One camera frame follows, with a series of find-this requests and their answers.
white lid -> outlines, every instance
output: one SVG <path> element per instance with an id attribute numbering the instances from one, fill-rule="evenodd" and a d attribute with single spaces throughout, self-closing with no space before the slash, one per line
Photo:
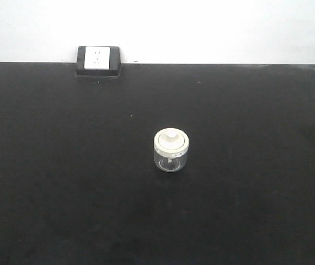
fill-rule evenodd
<path id="1" fill-rule="evenodd" d="M 188 151 L 189 138 L 179 129 L 166 128 L 156 133 L 153 146 L 161 156 L 181 157 Z"/>

black table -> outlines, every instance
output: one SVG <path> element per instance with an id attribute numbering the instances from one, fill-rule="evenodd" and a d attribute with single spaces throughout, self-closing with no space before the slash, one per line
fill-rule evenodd
<path id="1" fill-rule="evenodd" d="M 0 63 L 0 264 L 315 264 L 315 66 L 74 69 Z"/>

